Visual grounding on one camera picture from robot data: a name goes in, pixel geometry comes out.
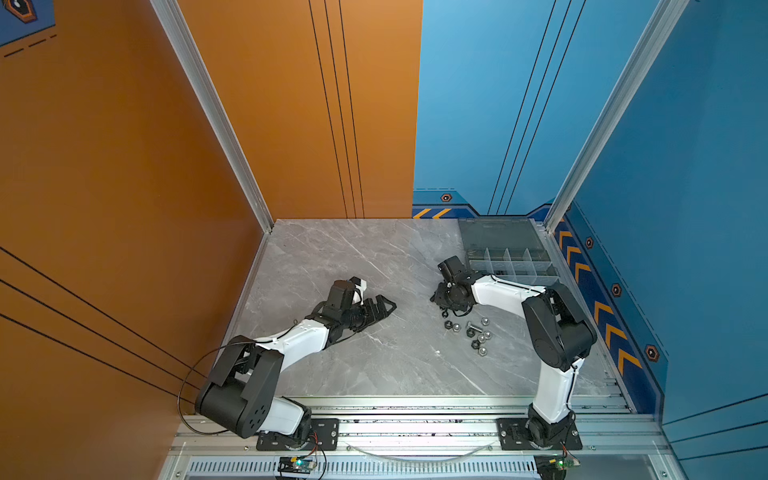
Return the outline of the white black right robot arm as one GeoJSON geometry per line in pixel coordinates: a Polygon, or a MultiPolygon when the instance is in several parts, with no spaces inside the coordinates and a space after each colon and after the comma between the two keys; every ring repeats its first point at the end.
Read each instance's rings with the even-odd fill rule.
{"type": "Polygon", "coordinates": [[[473,274],[440,282],[430,301],[444,316],[466,314],[482,305],[523,317],[540,359],[523,438],[533,449],[582,448],[572,396],[597,331],[566,286],[530,286],[473,274]]]}

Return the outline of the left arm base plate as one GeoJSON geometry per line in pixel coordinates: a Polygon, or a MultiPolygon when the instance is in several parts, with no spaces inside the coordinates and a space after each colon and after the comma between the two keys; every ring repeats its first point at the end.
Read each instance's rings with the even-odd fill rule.
{"type": "Polygon", "coordinates": [[[261,433],[258,436],[258,451],[299,451],[308,452],[317,447],[323,451],[335,451],[339,439],[338,418],[316,418],[302,423],[291,435],[277,432],[261,433]]]}

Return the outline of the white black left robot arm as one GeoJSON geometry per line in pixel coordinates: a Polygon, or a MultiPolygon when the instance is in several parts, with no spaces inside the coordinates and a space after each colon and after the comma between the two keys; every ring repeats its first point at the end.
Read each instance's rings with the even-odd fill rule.
{"type": "Polygon", "coordinates": [[[312,435],[309,407],[276,394],[282,372],[352,334],[386,319],[397,304],[383,295],[341,303],[324,301],[292,327],[262,339],[237,336],[222,347],[195,400],[195,412],[226,432],[248,439],[275,434],[300,447],[312,435]]]}

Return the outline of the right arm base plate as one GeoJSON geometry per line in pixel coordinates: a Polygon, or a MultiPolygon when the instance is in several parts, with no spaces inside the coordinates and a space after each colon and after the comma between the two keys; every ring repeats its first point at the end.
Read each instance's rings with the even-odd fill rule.
{"type": "Polygon", "coordinates": [[[539,418],[499,418],[496,427],[500,446],[505,451],[583,449],[574,415],[566,416],[554,424],[539,418]]]}

